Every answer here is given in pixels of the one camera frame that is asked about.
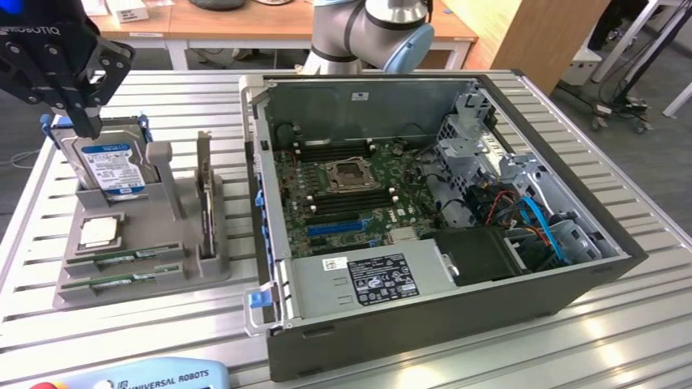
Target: blue hard drive label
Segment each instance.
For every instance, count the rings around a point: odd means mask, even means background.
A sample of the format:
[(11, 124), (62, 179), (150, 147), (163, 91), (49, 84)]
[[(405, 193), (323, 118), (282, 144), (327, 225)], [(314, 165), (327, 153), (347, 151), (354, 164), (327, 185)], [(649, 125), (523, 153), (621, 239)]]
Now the blue hard drive label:
[(350, 261), (347, 272), (355, 289), (357, 303), (361, 306), (371, 306), (419, 294), (402, 254)]
[(130, 162), (126, 143), (82, 147), (83, 159), (98, 186), (111, 195), (130, 195), (143, 190), (139, 167)]

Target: hard drive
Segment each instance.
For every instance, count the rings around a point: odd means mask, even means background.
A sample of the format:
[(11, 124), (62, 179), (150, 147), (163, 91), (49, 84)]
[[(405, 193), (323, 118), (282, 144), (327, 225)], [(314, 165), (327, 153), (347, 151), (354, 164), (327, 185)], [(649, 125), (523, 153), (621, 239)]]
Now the hard drive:
[(145, 116), (103, 119), (97, 139), (78, 138), (69, 118), (49, 127), (49, 136), (74, 169), (83, 190), (101, 189), (110, 201), (135, 199), (158, 173), (145, 159), (151, 141)]

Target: blue latch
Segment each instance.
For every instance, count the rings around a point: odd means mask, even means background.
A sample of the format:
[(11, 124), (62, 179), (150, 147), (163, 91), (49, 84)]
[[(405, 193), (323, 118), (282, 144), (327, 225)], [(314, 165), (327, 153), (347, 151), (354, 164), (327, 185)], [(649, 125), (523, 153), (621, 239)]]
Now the blue latch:
[(249, 294), (249, 308), (257, 309), (271, 306), (271, 291), (251, 292)]
[(263, 195), (261, 193), (261, 190), (257, 192), (257, 195), (254, 196), (254, 206), (263, 207)]

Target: aluminum work table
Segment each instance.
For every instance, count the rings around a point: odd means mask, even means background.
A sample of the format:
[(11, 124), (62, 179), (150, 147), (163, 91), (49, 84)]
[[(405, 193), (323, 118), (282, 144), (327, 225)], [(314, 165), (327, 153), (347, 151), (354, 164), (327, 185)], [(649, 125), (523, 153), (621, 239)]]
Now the aluminum work table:
[[(269, 381), (265, 340), (249, 338), (242, 329), (241, 296), (245, 288), (255, 286), (257, 271), (239, 74), (134, 71), (102, 110), (105, 117), (139, 111), (149, 116), (153, 138), (171, 142), (178, 177), (191, 175), (197, 132), (210, 132), (211, 163), (223, 178), (231, 278), (213, 288), (53, 310), (77, 198), (71, 169), (46, 142), (0, 246), (0, 387), (23, 388), (47, 377), (155, 356), (221, 361), (231, 386), (246, 388), (692, 385), (689, 237), (537, 88), (506, 71), (489, 72), (490, 79), (649, 252), (649, 259), (551, 317), (287, 383)], [(521, 149), (522, 140), (503, 123), (499, 118), (499, 131)]]

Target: blue pcie slot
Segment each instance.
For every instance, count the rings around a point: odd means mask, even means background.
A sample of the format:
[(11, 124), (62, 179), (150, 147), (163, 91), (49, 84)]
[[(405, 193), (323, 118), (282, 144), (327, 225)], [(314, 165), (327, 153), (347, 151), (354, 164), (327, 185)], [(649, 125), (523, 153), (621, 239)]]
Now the blue pcie slot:
[(327, 235), (330, 233), (349, 233), (350, 231), (362, 231), (365, 229), (365, 224), (365, 221), (358, 220), (329, 225), (310, 225), (306, 228), (306, 236), (315, 237), (317, 235)]

